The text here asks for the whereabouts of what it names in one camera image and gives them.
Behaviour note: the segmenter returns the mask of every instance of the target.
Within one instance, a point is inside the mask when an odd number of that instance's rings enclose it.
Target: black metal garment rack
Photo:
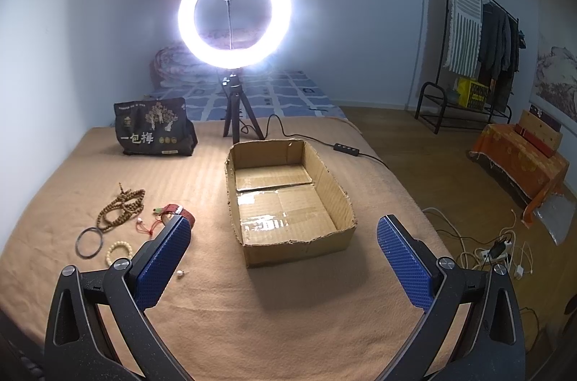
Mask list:
[[[494,3],[495,5],[498,5],[502,10],[504,10],[507,13],[507,15],[509,15],[513,19],[515,19],[517,21],[517,25],[519,24],[519,19],[513,17],[496,0],[491,0],[491,2]],[[439,68],[437,69],[437,77],[435,78],[434,82],[426,81],[425,83],[423,83],[423,86],[420,89],[419,103],[417,104],[417,111],[415,112],[415,119],[419,119],[419,117],[422,117],[423,120],[425,120],[428,124],[433,126],[435,134],[439,133],[439,129],[441,127],[448,127],[448,128],[452,128],[452,129],[483,130],[483,128],[487,124],[489,124],[494,117],[503,117],[503,118],[507,119],[507,124],[509,124],[511,122],[511,117],[512,117],[511,108],[509,106],[507,106],[506,111],[508,110],[508,114],[503,113],[503,112],[495,109],[494,104],[495,104],[496,96],[493,96],[492,97],[493,100],[492,100],[491,104],[490,105],[486,104],[483,107],[483,109],[481,109],[481,110],[471,109],[468,107],[458,105],[457,103],[449,102],[449,100],[446,96],[445,89],[439,85],[439,76],[441,75],[442,60],[443,60],[443,56],[444,56],[444,52],[445,52],[444,49],[445,49],[445,42],[446,42],[446,27],[448,24],[448,20],[449,20],[449,0],[446,0],[445,28],[444,28],[443,34],[442,34],[441,56],[439,57]],[[433,88],[438,89],[441,93],[441,96],[434,96],[431,94],[425,94],[425,90],[427,87],[433,87]],[[421,108],[422,103],[423,103],[423,98],[426,98],[426,99],[432,101],[433,103],[437,104],[438,106],[440,106],[441,109],[440,109],[439,113],[438,114],[421,113],[420,108]],[[486,116],[486,118],[485,119],[470,119],[467,117],[460,117],[457,114],[454,114],[451,116],[446,116],[445,111],[447,108],[453,109],[453,110],[455,110],[455,112],[468,111],[470,113],[481,114],[483,116]]]

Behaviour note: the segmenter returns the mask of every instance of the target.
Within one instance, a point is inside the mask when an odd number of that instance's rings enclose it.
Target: black tripod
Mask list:
[[[263,132],[260,130],[259,123],[256,120],[255,113],[250,107],[248,98],[245,92],[242,91],[241,81],[238,75],[231,74],[228,78],[223,80],[223,85],[227,85],[230,89],[228,102],[226,104],[226,117],[224,118],[224,133],[223,137],[229,135],[230,123],[233,123],[233,144],[240,142],[241,139],[241,102],[246,109],[246,114],[249,115],[250,121],[255,128],[255,132],[259,140],[264,140]]]

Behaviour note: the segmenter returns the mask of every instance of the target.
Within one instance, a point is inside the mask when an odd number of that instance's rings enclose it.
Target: striped towel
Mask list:
[[[477,78],[481,44],[483,0],[449,0],[451,23],[445,67],[465,77]]]

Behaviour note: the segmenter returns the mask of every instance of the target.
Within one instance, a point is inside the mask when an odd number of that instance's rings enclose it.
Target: blue checkered sheet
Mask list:
[[[331,116],[346,119],[338,106],[302,71],[269,71],[267,74],[244,74],[240,80],[256,117],[277,114],[292,116]],[[226,114],[226,96],[219,78],[212,76],[198,83],[162,87],[147,99],[184,98],[191,121],[222,120]],[[241,105],[241,117],[246,119]]]

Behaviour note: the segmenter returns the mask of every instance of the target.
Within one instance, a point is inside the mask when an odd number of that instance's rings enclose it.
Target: metal bolt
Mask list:
[[[450,257],[441,257],[441,259],[439,259],[439,265],[444,269],[451,270],[455,268],[455,261]]]
[[[62,274],[65,277],[68,277],[69,275],[72,275],[74,273],[74,266],[66,266],[64,269],[62,269]]]
[[[507,273],[507,268],[503,264],[496,264],[493,270],[499,275],[505,275]]]
[[[116,270],[124,270],[128,267],[131,262],[128,259],[118,259],[114,264]]]

